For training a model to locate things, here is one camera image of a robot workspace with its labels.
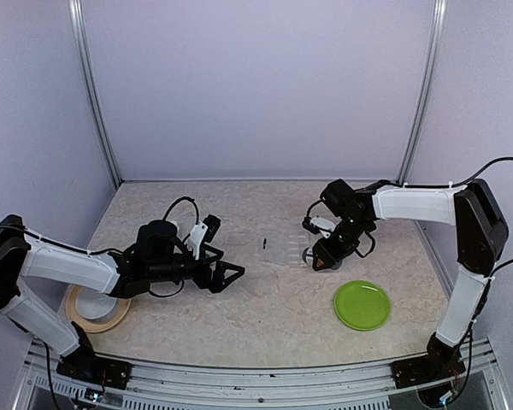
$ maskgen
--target vertical metal post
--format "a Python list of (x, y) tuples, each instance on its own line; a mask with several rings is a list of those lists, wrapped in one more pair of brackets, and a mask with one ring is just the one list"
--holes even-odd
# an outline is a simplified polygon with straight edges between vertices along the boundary
[(412, 121), (410, 129), (409, 143), (404, 153), (403, 163), (399, 169), (397, 182), (402, 184), (406, 182), (409, 177), (410, 167), (414, 160), (416, 147), (420, 134), (422, 132), (422, 124), (428, 106), (429, 95), (431, 93), (431, 85), (433, 81), (433, 73), (437, 65), (437, 57), (439, 55), (439, 45), (443, 33), (443, 24), (445, 22), (446, 14), (446, 0), (435, 0), (435, 9), (433, 12), (433, 23), (431, 29), (431, 36), (429, 38), (429, 46), (427, 47), (427, 60), (424, 77), (422, 80), (422, 88), (418, 97), (418, 104), (416, 106), (416, 113)]
[(99, 100), (97, 97), (97, 87), (95, 86), (95, 79), (93, 78), (93, 71), (91, 70), (91, 58), (89, 48), (87, 45), (86, 28), (84, 26), (84, 16), (82, 13), (81, 0), (68, 0), (70, 6), (70, 17), (74, 29), (74, 37), (78, 46), (78, 53), (82, 66), (82, 73), (84, 74), (85, 89), (89, 98), (91, 112), (93, 113), (93, 120), (97, 128), (97, 135), (101, 150), (103, 151), (104, 160), (109, 172), (110, 180), (113, 186), (118, 189), (122, 182), (118, 166), (114, 158), (114, 152), (109, 141), (109, 136), (104, 126), (103, 113)]

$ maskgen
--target marble-patterned table surface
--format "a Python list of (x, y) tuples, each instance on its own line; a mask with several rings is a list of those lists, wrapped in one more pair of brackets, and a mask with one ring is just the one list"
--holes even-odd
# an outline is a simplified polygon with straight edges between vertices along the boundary
[[(375, 252), (364, 260), (351, 256), (338, 271), (313, 272), (288, 264), (283, 240), (303, 232), (306, 209), (326, 184), (123, 184), (91, 240), (92, 249), (126, 248), (141, 225), (161, 218), (176, 198), (192, 196), (202, 219), (211, 213), (222, 221), (212, 244), (225, 251), (225, 261), (246, 267), (246, 274), (217, 295), (190, 281), (175, 297), (135, 297), (116, 328), (90, 335), (95, 350), (165, 363), (234, 367), (346, 364), (424, 351), (446, 299), (411, 221), (378, 221)], [(322, 205), (313, 214), (332, 216)], [(192, 218), (189, 203), (171, 214), (181, 226)], [(368, 245), (362, 241), (362, 249)], [(391, 317), (377, 331), (354, 331), (334, 312), (336, 290), (356, 279), (378, 284), (391, 299)], [(155, 284), (152, 289), (166, 294), (175, 287)]]

